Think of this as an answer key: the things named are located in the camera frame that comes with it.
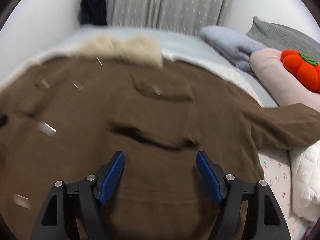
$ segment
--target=gray curtain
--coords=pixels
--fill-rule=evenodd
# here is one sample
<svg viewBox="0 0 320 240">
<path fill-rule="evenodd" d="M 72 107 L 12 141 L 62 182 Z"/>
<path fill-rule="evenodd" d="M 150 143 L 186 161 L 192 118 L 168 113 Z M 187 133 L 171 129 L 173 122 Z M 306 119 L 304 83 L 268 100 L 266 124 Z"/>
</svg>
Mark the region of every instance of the gray curtain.
<svg viewBox="0 0 320 240">
<path fill-rule="evenodd" d="M 152 27 L 198 35 L 222 25 L 230 0 L 109 0 L 108 24 Z"/>
</svg>

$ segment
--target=metal screw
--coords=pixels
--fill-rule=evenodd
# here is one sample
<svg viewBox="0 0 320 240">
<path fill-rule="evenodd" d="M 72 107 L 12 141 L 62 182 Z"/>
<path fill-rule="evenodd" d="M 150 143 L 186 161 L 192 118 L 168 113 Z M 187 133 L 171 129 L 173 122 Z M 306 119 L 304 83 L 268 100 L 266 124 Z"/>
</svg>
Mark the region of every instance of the metal screw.
<svg viewBox="0 0 320 240">
<path fill-rule="evenodd" d="M 259 180 L 261 186 L 266 186 L 267 182 L 264 179 Z"/>
<path fill-rule="evenodd" d="M 90 174 L 90 175 L 87 176 L 87 180 L 88 181 L 93 181 L 95 179 L 96 179 L 96 175 L 94 175 L 94 174 Z"/>
<path fill-rule="evenodd" d="M 58 180 L 54 185 L 56 187 L 60 187 L 63 184 L 63 182 L 61 180 Z"/>
<path fill-rule="evenodd" d="M 226 178 L 227 178 L 228 180 L 234 180 L 234 179 L 235 179 L 235 176 L 233 176 L 232 174 L 227 174 L 227 175 L 226 175 Z"/>
</svg>

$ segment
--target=persimmon plush toy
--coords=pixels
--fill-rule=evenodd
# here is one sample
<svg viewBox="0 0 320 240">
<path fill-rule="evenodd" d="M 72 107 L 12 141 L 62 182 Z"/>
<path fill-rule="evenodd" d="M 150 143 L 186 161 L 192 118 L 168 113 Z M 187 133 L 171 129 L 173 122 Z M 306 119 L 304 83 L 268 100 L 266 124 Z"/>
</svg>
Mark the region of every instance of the persimmon plush toy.
<svg viewBox="0 0 320 240">
<path fill-rule="evenodd" d="M 281 53 L 284 68 L 312 92 L 320 93 L 320 66 L 306 55 L 286 49 Z"/>
</svg>

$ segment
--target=brown coat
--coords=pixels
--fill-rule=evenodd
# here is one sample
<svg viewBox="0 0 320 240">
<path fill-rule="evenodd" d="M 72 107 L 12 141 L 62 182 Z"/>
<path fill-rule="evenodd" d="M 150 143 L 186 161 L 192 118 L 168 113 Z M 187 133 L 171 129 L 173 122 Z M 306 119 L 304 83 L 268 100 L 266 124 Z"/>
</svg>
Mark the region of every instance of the brown coat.
<svg viewBox="0 0 320 240">
<path fill-rule="evenodd" d="M 55 181 L 95 173 L 116 150 L 125 152 L 124 173 L 101 209 L 115 239 L 207 239 L 219 208 L 196 169 L 199 150 L 226 172 L 257 182 L 257 147 L 306 147 L 320 139 L 317 111 L 302 104 L 261 108 L 199 67 L 102 63 L 56 58 L 0 94 L 0 112 L 9 116 L 0 129 L 0 213 L 19 240 L 29 239 Z M 39 130 L 41 121 L 57 130 L 52 138 Z M 16 205 L 14 194 L 31 208 Z M 245 206 L 236 239 L 244 217 Z"/>
</svg>

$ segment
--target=pink pillow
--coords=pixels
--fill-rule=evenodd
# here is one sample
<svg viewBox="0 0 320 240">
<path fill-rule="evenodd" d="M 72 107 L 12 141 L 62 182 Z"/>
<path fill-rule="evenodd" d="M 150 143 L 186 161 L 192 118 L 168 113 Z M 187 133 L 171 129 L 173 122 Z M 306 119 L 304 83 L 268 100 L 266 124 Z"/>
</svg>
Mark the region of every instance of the pink pillow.
<svg viewBox="0 0 320 240">
<path fill-rule="evenodd" d="M 320 112 L 320 94 L 306 89 L 280 61 L 281 51 L 263 49 L 251 54 L 249 63 L 257 78 L 279 106 L 303 103 Z"/>
</svg>

